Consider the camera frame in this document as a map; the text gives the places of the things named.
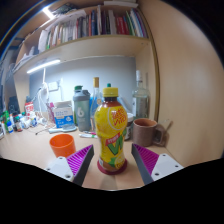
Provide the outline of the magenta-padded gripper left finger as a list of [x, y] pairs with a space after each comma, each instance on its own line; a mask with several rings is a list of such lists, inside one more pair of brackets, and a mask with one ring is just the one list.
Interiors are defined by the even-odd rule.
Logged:
[[94, 156], [94, 147], [89, 145], [74, 154], [56, 158], [46, 171], [81, 186]]

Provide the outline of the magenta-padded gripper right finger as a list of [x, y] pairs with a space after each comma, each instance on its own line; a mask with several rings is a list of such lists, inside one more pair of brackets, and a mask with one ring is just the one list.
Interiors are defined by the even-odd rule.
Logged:
[[136, 161], [145, 185], [164, 178], [183, 168], [182, 165], [168, 154], [162, 153], [158, 155], [157, 153], [136, 144], [132, 145], [131, 153]]

